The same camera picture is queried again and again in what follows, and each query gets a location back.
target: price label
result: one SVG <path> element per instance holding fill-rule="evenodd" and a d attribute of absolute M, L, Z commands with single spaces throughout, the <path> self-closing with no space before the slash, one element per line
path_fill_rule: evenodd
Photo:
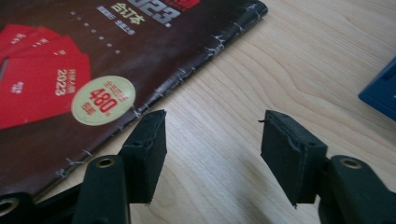
<path fill-rule="evenodd" d="M 124 77 L 99 77 L 83 86 L 73 99 L 72 113 L 79 122 L 97 126 L 125 114 L 134 104 L 134 85 Z"/>

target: dark brown cover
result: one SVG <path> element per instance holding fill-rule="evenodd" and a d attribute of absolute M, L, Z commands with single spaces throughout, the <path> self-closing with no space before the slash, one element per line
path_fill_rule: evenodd
<path fill-rule="evenodd" d="M 108 124 L 85 125 L 66 113 L 0 130 L 0 195 L 25 191 L 36 196 L 67 176 L 75 161 L 84 161 L 267 12 L 257 0 L 162 0 L 180 13 L 162 24 L 153 19 L 152 9 L 148 10 L 150 17 L 132 2 L 156 5 L 159 1 L 0 1 L 0 30 L 8 24 L 23 24 L 69 35 L 89 55 L 92 79 L 126 77 L 136 90 L 134 106 Z M 145 20 L 138 25 L 128 23 L 133 30 L 121 29 L 115 21 L 127 21 L 111 8 L 118 3 Z M 111 11 L 116 19 L 99 8 Z"/>

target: number 480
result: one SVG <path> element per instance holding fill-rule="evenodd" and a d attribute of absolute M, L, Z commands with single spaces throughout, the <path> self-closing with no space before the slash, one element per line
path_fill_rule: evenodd
<path fill-rule="evenodd" d="M 117 100 L 111 98 L 110 93 L 108 93 L 105 89 L 92 91 L 90 100 L 92 100 L 93 104 L 98 106 L 99 110 L 104 114 L 111 110 L 118 103 Z"/>

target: number 2023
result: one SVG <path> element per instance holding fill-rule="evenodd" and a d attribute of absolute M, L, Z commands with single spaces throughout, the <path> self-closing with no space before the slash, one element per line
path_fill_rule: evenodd
<path fill-rule="evenodd" d="M 162 24 L 166 24 L 180 15 L 180 12 L 168 7 L 160 0 L 128 0 L 128 2 Z"/>
<path fill-rule="evenodd" d="M 62 96 L 66 94 L 66 80 L 67 71 L 65 69 L 58 69 L 58 76 L 56 78 L 55 95 Z"/>

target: wood grain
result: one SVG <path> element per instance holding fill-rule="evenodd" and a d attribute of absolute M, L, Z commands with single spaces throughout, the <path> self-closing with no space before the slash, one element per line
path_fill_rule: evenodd
<path fill-rule="evenodd" d="M 396 122 L 358 99 L 396 55 L 396 1 L 264 3 L 263 21 L 151 108 L 167 111 L 168 155 L 152 204 L 131 206 L 133 223 L 319 223 L 318 202 L 294 209 L 260 157 L 266 109 L 294 117 L 329 157 L 366 161 L 396 191 Z M 116 154 L 133 127 L 100 155 Z"/>

